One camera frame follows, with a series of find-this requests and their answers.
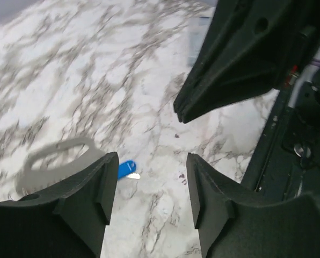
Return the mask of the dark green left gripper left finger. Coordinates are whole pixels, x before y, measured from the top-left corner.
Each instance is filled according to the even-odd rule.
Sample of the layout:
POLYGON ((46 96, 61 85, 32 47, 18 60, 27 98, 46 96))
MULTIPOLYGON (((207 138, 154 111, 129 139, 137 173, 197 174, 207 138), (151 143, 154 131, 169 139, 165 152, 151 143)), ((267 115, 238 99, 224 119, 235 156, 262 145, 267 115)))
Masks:
POLYGON ((0 202, 0 257, 100 257, 119 158, 112 152, 65 180, 0 202))

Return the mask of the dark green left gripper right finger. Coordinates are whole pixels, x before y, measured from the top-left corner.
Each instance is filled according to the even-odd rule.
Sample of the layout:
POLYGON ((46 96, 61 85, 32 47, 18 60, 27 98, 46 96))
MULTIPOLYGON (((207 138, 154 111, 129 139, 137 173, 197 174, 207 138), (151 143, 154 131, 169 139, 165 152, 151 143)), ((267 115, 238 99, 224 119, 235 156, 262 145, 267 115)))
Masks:
POLYGON ((186 168, 203 257, 320 257, 320 196, 267 200, 197 154, 186 168))

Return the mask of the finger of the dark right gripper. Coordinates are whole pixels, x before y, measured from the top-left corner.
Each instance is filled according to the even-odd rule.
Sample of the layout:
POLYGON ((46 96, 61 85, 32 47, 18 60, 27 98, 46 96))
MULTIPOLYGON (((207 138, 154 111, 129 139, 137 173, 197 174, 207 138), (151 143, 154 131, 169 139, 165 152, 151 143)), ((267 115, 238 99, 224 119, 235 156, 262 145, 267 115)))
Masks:
POLYGON ((218 1, 173 108, 182 123, 283 85, 301 60, 309 1, 218 1))

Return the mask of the clear plastic key organizer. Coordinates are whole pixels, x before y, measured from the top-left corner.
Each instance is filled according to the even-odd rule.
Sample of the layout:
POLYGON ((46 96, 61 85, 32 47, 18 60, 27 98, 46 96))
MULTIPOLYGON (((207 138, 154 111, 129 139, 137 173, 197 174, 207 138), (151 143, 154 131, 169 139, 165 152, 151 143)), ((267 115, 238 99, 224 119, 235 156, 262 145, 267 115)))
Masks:
POLYGON ((17 177, 17 194, 24 196, 45 189, 87 168, 104 155, 88 137, 52 143, 31 153, 17 177))

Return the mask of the blue capped key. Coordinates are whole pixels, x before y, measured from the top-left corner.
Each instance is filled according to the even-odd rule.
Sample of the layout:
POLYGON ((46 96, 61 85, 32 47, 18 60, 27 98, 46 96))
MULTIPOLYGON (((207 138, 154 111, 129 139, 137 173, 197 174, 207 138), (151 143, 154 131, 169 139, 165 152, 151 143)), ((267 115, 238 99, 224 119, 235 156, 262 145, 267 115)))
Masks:
POLYGON ((118 169, 118 179, 131 178, 139 180, 141 178, 140 174, 136 172, 136 163, 133 160, 128 160, 119 165, 118 169))

